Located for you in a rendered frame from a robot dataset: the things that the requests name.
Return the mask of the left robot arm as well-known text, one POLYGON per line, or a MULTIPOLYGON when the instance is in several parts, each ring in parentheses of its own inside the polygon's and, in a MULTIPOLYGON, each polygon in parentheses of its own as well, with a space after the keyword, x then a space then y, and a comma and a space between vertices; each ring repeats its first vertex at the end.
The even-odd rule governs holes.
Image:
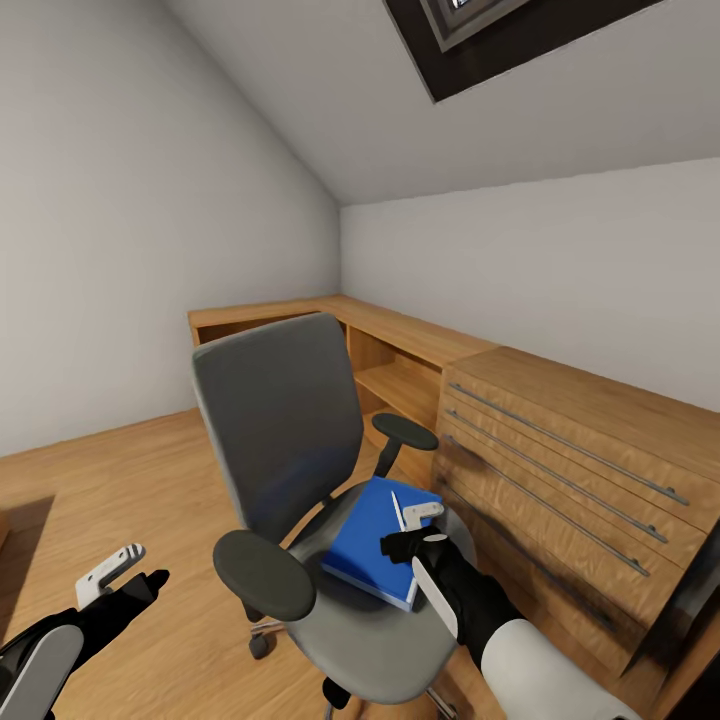
POLYGON ((80 611, 49 615, 0 649, 0 720, 56 720, 52 708, 71 673, 158 599, 166 569, 109 587, 145 554, 141 544, 118 550, 76 582, 80 611))

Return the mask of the folder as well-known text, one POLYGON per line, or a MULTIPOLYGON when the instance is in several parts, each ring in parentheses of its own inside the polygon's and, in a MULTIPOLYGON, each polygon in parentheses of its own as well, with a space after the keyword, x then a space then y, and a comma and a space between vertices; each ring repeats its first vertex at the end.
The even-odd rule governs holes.
MULTIPOLYGON (((380 546, 382 536, 386 538, 388 534, 400 532, 392 494, 398 502, 404 528, 404 508, 443 502, 442 497, 435 493, 373 475, 323 559, 322 568, 411 613, 419 586, 412 562, 392 564, 390 556, 384 556, 380 546)), ((435 526, 437 518, 420 522, 422 526, 435 526)))

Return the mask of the swivel chair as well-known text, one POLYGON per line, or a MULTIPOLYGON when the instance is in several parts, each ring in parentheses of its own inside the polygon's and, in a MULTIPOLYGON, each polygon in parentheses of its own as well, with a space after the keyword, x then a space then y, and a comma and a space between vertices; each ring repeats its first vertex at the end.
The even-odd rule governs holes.
MULTIPOLYGON (((364 423, 347 344, 336 315, 313 312, 247 329, 186 354, 194 394, 241 530, 214 546, 214 567, 255 623, 249 647, 284 629, 327 676, 323 720, 352 695, 381 705, 423 693, 439 720, 459 720, 432 684, 457 646, 418 586, 411 613, 323 571, 322 562, 369 481, 336 499, 353 474, 364 423), (317 504, 323 508, 284 550, 280 544, 317 504)), ((434 432, 379 412, 389 440, 374 475, 386 477, 402 444, 437 450, 434 432)), ((475 542, 444 501, 436 526, 477 569, 475 542)))

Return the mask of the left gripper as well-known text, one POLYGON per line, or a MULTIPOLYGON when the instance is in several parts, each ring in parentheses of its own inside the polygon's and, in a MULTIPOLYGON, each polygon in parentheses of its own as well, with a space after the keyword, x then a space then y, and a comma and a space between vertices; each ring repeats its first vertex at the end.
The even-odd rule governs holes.
POLYGON ((114 641, 135 617, 158 599, 159 590, 166 584, 169 576, 170 572, 166 569, 158 569, 148 577, 145 572, 139 573, 118 591, 90 604, 90 607, 105 608, 112 618, 111 633, 104 647, 114 641))

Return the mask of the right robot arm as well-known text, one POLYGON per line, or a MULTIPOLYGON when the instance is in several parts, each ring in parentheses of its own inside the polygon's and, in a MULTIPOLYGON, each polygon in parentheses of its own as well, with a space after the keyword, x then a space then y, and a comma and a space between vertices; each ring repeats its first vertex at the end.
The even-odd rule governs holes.
POLYGON ((380 538, 392 564, 410 561, 417 583, 466 645, 507 720, 643 720, 555 647, 435 526, 442 502, 404 508, 404 532, 380 538))

